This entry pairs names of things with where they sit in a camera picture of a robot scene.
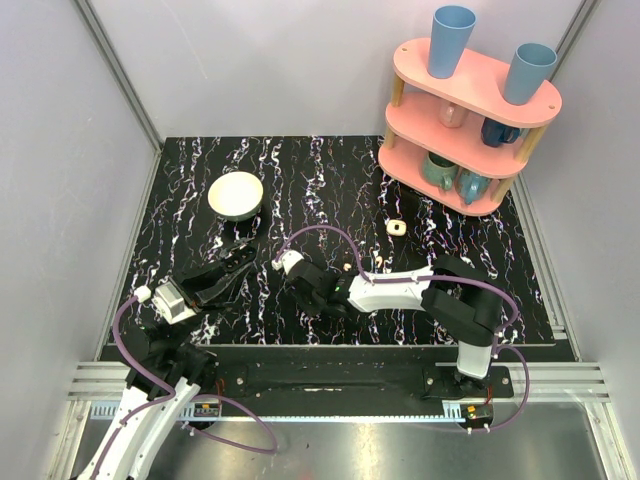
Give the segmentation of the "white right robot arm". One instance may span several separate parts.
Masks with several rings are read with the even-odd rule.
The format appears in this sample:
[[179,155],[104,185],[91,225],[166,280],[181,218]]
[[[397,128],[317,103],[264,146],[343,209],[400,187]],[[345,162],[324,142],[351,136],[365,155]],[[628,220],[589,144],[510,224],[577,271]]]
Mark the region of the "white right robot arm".
[[453,374],[457,390],[472,397],[488,387],[503,298],[488,276],[464,261],[443,256],[431,267],[365,275],[322,270],[294,250],[286,251],[280,262],[297,304],[307,315],[421,311],[457,341]]

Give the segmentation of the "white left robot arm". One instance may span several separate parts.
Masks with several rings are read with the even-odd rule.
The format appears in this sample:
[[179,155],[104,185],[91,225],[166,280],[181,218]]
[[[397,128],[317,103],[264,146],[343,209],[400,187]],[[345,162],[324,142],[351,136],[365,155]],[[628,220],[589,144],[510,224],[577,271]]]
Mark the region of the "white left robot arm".
[[[197,396],[218,396],[218,357],[189,340],[188,320],[227,306],[250,267],[226,259],[182,273],[155,288],[136,288],[117,310],[112,334],[130,368],[121,400],[82,479],[145,479],[160,447],[187,405]],[[122,337],[124,313],[151,302],[163,320],[139,329],[131,344]]]

